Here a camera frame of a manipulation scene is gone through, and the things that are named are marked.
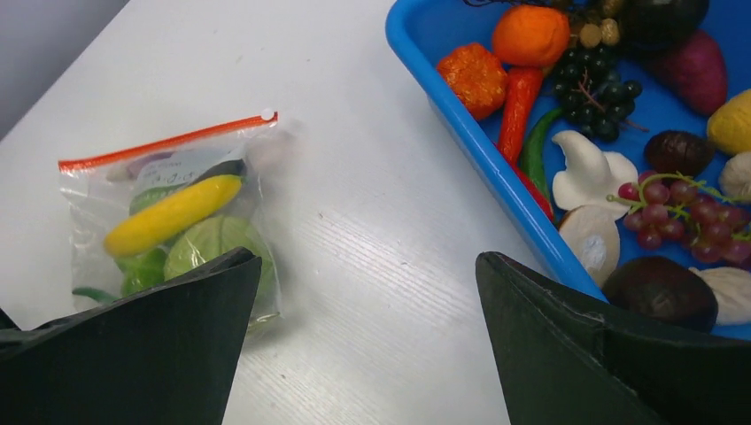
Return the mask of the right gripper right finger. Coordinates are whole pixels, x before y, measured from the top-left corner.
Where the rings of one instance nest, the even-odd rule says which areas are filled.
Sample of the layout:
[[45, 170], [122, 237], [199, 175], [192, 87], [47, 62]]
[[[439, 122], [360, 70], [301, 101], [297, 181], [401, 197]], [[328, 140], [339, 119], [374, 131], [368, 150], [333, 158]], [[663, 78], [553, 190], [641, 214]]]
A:
[[514, 424], [747, 424], [750, 344], [648, 319], [488, 251], [476, 284]]

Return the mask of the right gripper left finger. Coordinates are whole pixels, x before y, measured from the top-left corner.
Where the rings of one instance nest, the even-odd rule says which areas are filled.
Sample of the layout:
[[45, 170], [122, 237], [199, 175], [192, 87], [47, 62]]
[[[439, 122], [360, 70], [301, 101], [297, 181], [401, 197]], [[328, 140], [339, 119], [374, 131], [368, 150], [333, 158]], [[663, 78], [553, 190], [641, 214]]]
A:
[[262, 264], [235, 248], [37, 328], [3, 315], [2, 423], [222, 423]]

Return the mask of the green toy mango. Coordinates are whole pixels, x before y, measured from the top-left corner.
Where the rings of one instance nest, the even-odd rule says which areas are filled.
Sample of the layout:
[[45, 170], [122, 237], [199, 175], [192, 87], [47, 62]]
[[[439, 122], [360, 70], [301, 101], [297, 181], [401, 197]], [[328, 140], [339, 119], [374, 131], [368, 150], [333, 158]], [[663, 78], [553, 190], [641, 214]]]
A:
[[120, 294], [127, 297], [162, 284], [166, 258], [166, 252], [157, 247], [135, 257], [116, 259], [115, 264], [123, 273]]

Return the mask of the long green toy bean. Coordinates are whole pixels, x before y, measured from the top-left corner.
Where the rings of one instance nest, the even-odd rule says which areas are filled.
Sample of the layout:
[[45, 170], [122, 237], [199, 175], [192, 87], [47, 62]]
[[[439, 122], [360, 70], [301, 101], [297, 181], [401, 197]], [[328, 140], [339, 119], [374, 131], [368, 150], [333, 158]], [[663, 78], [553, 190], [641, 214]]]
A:
[[105, 290], [92, 288], [92, 287], [76, 287], [72, 289], [72, 294], [77, 297], [89, 298], [100, 305], [109, 305], [120, 298]]

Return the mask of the green toy cabbage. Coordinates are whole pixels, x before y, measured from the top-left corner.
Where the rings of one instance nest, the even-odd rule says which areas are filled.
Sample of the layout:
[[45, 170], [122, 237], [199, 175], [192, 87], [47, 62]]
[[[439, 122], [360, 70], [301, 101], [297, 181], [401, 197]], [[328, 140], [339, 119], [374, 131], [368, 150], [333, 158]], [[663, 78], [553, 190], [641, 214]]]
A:
[[257, 229], [242, 217], [213, 216], [185, 231], [167, 254], [165, 279], [185, 274], [237, 247], [262, 258], [257, 298], [274, 300], [277, 279], [272, 255]]

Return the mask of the yellow toy banana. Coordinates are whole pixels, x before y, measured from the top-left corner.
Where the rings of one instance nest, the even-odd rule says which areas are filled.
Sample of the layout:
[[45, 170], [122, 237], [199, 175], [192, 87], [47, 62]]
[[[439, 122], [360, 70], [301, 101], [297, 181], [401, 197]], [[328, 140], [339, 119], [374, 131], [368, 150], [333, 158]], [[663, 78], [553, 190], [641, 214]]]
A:
[[181, 189], [122, 221], [105, 237], [105, 251], [113, 258], [148, 251], [219, 211], [242, 186], [241, 177], [222, 175]]

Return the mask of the clear zip bag orange zipper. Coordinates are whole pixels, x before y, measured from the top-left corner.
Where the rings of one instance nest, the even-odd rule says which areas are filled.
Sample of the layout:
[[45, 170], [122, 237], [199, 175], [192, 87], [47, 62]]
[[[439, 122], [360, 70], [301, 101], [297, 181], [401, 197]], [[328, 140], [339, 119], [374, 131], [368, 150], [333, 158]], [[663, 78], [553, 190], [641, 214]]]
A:
[[276, 112], [58, 163], [73, 223], [77, 309], [154, 288], [238, 247], [261, 260], [249, 326], [281, 314], [266, 239], [260, 153]]

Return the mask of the dark purple toy eggplant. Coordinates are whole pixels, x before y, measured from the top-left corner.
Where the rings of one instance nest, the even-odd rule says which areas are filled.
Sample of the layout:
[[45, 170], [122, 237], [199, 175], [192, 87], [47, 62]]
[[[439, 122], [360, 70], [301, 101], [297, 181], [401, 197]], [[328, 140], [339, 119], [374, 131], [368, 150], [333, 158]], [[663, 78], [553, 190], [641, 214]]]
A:
[[222, 176], [222, 175], [234, 175], [238, 177], [245, 177], [247, 172], [247, 165], [242, 159], [232, 159], [222, 161], [219, 164], [211, 166], [196, 179], [189, 183], [189, 186], [198, 184], [206, 179]]

